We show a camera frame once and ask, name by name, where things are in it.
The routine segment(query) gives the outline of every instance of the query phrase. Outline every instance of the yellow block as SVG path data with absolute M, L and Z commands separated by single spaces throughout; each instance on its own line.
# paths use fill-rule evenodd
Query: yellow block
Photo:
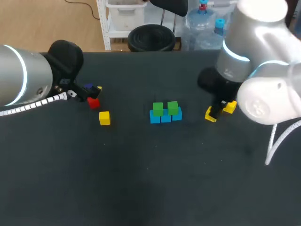
M 107 126 L 111 124 L 110 112 L 100 112 L 99 122 L 101 126 Z
M 208 107 L 208 109 L 207 109 L 207 111 L 206 111 L 205 119 L 207 119 L 207 120 L 209 120 L 209 121 L 211 121 L 211 122 L 216 122 L 216 119 L 215 119 L 214 117 L 211 117 L 211 116 L 209 115 L 210 111 L 211 111 L 211 106 Z
M 230 114 L 233 114 L 233 112 L 235 111 L 236 106 L 237 106 L 237 102 L 233 101 L 231 103 L 228 103 L 227 106 L 223 109 L 223 111 L 228 112 Z

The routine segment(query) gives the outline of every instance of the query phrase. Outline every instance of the green block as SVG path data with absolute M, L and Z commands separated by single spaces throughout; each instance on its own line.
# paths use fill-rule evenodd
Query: green block
M 179 112 L 179 106 L 177 101 L 171 101 L 167 103 L 168 114 L 177 115 Z
M 154 116 L 163 116 L 163 103 L 162 102 L 154 102 L 152 105 L 152 109 L 154 111 Z

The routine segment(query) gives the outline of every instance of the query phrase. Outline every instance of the stacked blocks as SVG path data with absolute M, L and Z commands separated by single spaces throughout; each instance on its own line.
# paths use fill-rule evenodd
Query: stacked blocks
M 230 113 L 230 114 L 233 114 L 235 109 L 236 109 L 236 106 L 237 106 L 237 102 L 236 101 L 233 101 L 233 102 L 230 102 L 230 103 L 227 103 L 227 105 L 223 108 L 223 112 L 227 112 L 227 113 Z M 213 118 L 212 116 L 210 116 L 210 111 L 211 111 L 211 106 L 207 109 L 206 113 L 205 113 L 205 119 L 211 121 L 211 122 L 216 122 L 217 119 Z
M 155 116 L 154 115 L 154 110 L 150 110 L 150 123 L 151 124 L 160 123 L 160 116 Z
M 177 115 L 179 106 L 177 101 L 171 101 L 167 103 L 168 114 L 169 115 Z
M 163 109 L 162 102 L 153 103 L 153 110 L 150 110 L 150 123 L 159 124 L 171 121 L 182 120 L 182 110 L 177 101 L 167 103 L 167 109 Z
M 111 124 L 110 112 L 100 112 L 99 122 L 101 126 L 107 126 Z
M 173 121 L 179 121 L 182 120 L 182 110 L 180 107 L 178 107 L 178 114 L 173 115 Z
M 161 123 L 171 122 L 171 116 L 168 114 L 167 109 L 163 109 L 163 115 L 161 116 Z
M 154 111 L 154 116 L 163 116 L 163 103 L 162 102 L 153 103 L 152 109 Z
M 96 109 L 96 108 L 100 107 L 100 103 L 99 103 L 99 100 L 97 98 L 93 99 L 91 97 L 88 97 L 87 101 L 88 101 L 91 109 Z
M 225 106 L 225 108 L 223 109 L 223 111 L 227 112 L 227 113 L 230 113 L 230 114 L 233 114 L 233 112 L 235 111 L 236 106 L 237 106 L 237 102 L 236 101 L 227 103 L 227 106 Z
M 84 88 L 90 89 L 93 87 L 92 83 L 85 84 Z M 93 99 L 91 97 L 87 98 L 87 102 L 89 103 L 89 106 L 91 109 L 96 109 L 100 107 L 100 103 L 98 98 Z M 111 117 L 110 117 L 110 112 L 100 112 L 99 113 L 99 123 L 101 126 L 108 126 L 111 124 Z
M 211 106 L 208 107 L 206 113 L 205 113 L 205 119 L 207 119 L 208 121 L 211 121 L 211 122 L 216 122 L 216 119 L 214 117 L 211 117 L 209 114 L 210 114 L 210 111 L 211 111 Z

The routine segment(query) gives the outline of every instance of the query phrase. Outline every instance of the white cable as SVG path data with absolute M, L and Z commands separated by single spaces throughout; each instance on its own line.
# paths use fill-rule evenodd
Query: white cable
M 268 152 L 272 149 L 273 147 L 273 144 L 274 144 L 274 137 L 275 137 L 275 134 L 276 134 L 276 129 L 277 129 L 277 124 L 275 124 L 273 126 L 273 129 L 272 129 L 272 133 L 271 133 L 271 137 L 269 139 L 269 146 L 268 146 Z
M 46 105 L 50 102 L 54 102 L 56 100 L 67 100 L 67 94 L 64 93 L 60 93 L 58 95 L 55 95 L 53 97 L 48 97 L 47 99 L 43 99 L 41 101 L 37 101 L 35 103 L 29 104 L 29 105 L 25 105 L 22 107 L 17 107 L 14 109 L 10 109 L 10 110 L 6 110 L 6 111 L 2 111 L 0 112 L 0 116 L 5 116 L 5 115 L 11 115 L 11 114 L 15 114 L 15 113 L 19 113 L 19 112 L 24 112 L 36 107 L 40 107 L 42 105 Z
M 273 146 L 270 147 L 270 143 L 273 144 L 273 140 L 274 140 L 274 136 L 275 136 L 275 132 L 276 132 L 276 128 L 277 125 L 273 126 L 272 129 L 272 133 L 271 133 L 271 138 L 269 140 L 269 147 L 268 147 L 268 154 L 267 154 L 267 158 L 265 160 L 265 164 L 269 165 L 273 155 L 275 153 L 275 151 L 277 150 L 277 148 L 280 146 L 280 144 L 282 143 L 282 141 L 284 141 L 284 139 L 296 128 L 298 128 L 299 126 L 301 126 L 301 120 L 295 122 L 293 125 L 291 125 L 289 128 L 287 128 L 282 134 L 281 136 L 277 139 L 277 141 L 275 142 L 275 144 Z

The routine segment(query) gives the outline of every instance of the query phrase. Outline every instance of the wooden floor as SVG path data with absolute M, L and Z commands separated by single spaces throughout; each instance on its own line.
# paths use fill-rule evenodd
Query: wooden floor
M 96 0 L 68 1 L 89 3 L 99 17 Z M 0 44 L 42 52 L 59 39 L 83 51 L 104 51 L 100 22 L 89 6 L 64 0 L 0 0 Z

